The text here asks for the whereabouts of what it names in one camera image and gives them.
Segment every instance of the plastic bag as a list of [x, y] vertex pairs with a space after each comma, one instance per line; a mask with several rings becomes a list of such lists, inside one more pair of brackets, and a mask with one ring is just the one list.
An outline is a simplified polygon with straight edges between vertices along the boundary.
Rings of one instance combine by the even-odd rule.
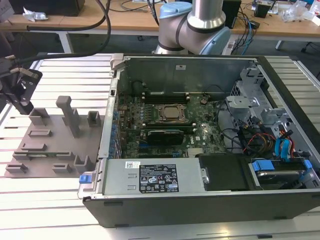
[[292, 22], [296, 20], [303, 20], [303, 14], [308, 9], [305, 7], [306, 2], [297, 0], [289, 9], [282, 12], [282, 20], [286, 22]]
[[309, 12], [314, 15], [320, 15], [320, 0], [313, 1]]

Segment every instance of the motherboard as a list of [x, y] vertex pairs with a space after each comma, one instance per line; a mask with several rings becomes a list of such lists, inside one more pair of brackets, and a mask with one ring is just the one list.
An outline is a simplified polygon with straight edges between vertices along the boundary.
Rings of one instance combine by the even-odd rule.
[[154, 104], [154, 100], [143, 97], [120, 96], [121, 157], [193, 158], [202, 153], [226, 152], [215, 122], [216, 102], [201, 94], [185, 99]]

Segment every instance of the black box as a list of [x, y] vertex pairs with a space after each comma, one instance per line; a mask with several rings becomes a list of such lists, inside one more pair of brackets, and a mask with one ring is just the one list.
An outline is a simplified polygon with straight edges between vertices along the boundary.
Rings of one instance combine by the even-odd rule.
[[225, 26], [233, 29], [240, 9], [241, 0], [224, 0], [222, 11], [225, 14]]
[[85, 5], [85, 0], [9, 0], [15, 14], [24, 13], [24, 7], [47, 15], [76, 17]]

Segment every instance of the gray floor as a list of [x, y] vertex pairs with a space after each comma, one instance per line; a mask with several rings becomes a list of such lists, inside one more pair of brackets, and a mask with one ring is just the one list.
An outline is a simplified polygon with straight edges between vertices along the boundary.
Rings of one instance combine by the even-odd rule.
[[[71, 34], [71, 42], [77, 53], [91, 51], [104, 42], [103, 35]], [[137, 36], [112, 35], [109, 45], [104, 53], [140, 53], [149, 54], [157, 47], [158, 38], [155, 36], [144, 36], [139, 41]], [[254, 40], [249, 46], [246, 55], [264, 56], [290, 56], [302, 61], [302, 63], [316, 76], [320, 71], [320, 46], [313, 49], [310, 46], [306, 53], [301, 49], [306, 42], [287, 41], [281, 50], [276, 50], [277, 41]], [[13, 53], [19, 57], [29, 57], [38, 52], [62, 53], [63, 48], [54, 33], [16, 33], [15, 41], [11, 43]]]

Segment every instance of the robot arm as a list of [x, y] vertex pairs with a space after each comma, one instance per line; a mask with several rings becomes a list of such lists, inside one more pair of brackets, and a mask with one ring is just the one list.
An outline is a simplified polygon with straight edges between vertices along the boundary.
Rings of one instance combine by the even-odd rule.
[[230, 38], [223, 0], [170, 2], [160, 9], [155, 54], [221, 54]]
[[30, 102], [42, 73], [16, 64], [15, 56], [0, 58], [0, 101], [13, 105], [22, 115], [34, 109]]

